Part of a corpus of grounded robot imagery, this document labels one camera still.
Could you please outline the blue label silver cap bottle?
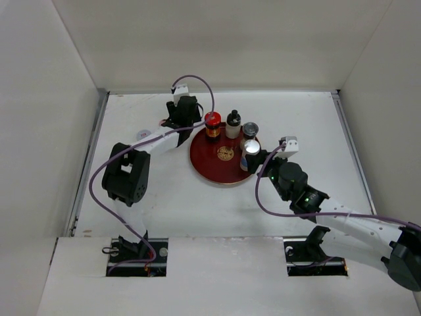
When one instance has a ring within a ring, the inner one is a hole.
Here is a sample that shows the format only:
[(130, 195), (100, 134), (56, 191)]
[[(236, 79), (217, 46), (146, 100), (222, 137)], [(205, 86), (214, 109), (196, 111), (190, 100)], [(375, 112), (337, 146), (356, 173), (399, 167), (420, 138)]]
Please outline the blue label silver cap bottle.
[(240, 160), (240, 168), (243, 171), (248, 171), (247, 155), (257, 155), (260, 151), (260, 143), (255, 139), (246, 140), (243, 144), (243, 150)]

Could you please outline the red lid sauce jar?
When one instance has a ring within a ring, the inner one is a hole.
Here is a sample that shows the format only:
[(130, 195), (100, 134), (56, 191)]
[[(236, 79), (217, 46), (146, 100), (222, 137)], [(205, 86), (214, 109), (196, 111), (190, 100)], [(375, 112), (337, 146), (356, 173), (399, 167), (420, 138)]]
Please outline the red lid sauce jar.
[(205, 115), (205, 137), (210, 142), (220, 139), (221, 116), (217, 112), (208, 112)]

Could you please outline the clear cap pepper grinder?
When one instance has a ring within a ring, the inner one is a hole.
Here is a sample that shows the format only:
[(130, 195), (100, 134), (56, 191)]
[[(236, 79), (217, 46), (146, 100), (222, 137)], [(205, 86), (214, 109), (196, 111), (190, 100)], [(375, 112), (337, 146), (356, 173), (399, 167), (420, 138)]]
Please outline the clear cap pepper grinder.
[(259, 126), (255, 122), (246, 122), (243, 127), (243, 138), (246, 140), (253, 140), (259, 132)]

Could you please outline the black knob salt grinder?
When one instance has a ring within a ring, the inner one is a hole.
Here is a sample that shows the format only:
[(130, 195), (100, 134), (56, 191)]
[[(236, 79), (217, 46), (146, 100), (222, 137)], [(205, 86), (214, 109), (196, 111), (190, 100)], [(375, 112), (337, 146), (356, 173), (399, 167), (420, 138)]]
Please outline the black knob salt grinder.
[(226, 119), (226, 136), (229, 139), (235, 139), (239, 136), (241, 130), (241, 115), (233, 109)]

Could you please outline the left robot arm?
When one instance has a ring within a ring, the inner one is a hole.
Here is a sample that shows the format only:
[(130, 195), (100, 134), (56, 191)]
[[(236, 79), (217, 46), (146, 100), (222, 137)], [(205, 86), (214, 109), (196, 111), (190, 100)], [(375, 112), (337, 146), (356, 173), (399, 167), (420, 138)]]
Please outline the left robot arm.
[(125, 254), (133, 262), (147, 257), (147, 245), (138, 240), (147, 232), (141, 211), (135, 206), (144, 197), (151, 159), (180, 147), (192, 132), (193, 125), (201, 122), (201, 110), (195, 96), (183, 95), (177, 102), (166, 104), (168, 118), (159, 128), (141, 141), (141, 146), (126, 152), (105, 168), (102, 188), (114, 201), (116, 214), (138, 233), (126, 244)]

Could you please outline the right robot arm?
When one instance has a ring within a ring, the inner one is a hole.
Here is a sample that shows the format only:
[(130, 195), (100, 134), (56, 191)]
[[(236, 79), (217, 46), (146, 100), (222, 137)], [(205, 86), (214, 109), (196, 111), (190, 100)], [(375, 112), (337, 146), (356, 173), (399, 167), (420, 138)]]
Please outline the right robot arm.
[(289, 218), (309, 220), (316, 228), (305, 244), (315, 261), (324, 256), (344, 257), (386, 273), (398, 285), (420, 291), (420, 226), (380, 215), (353, 211), (308, 184), (308, 175), (280, 149), (246, 155), (248, 170), (268, 178), (278, 195), (289, 203)]

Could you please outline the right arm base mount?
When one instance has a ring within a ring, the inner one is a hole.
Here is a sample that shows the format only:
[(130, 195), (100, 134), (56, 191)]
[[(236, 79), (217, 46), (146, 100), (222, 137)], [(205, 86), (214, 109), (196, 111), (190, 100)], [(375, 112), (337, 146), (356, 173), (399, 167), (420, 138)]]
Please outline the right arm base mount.
[(348, 276), (344, 258), (327, 256), (320, 246), (329, 231), (327, 227), (316, 226), (307, 237), (284, 238), (289, 277)]

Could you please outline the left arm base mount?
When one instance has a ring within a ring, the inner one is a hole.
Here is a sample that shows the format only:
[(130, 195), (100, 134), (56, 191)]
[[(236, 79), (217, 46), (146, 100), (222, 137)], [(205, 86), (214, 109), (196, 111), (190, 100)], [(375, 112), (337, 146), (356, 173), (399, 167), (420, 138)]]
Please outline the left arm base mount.
[(111, 245), (102, 253), (108, 256), (106, 276), (108, 277), (165, 277), (169, 240), (168, 238), (148, 238), (150, 246), (142, 240), (129, 242), (122, 236), (112, 239)]

